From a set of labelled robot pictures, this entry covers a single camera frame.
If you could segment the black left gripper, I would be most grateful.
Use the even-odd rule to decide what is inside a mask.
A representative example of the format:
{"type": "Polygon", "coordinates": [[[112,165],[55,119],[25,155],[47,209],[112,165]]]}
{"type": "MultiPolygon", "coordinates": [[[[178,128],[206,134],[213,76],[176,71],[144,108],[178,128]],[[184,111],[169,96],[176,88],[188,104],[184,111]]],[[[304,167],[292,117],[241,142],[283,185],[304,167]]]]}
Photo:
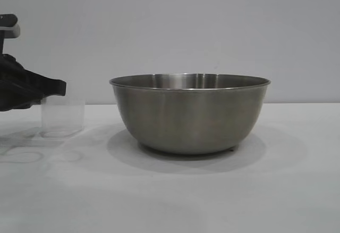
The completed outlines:
{"type": "Polygon", "coordinates": [[[65,81],[28,71],[13,56],[1,55],[1,112],[29,109],[46,97],[65,94],[65,81]]]}

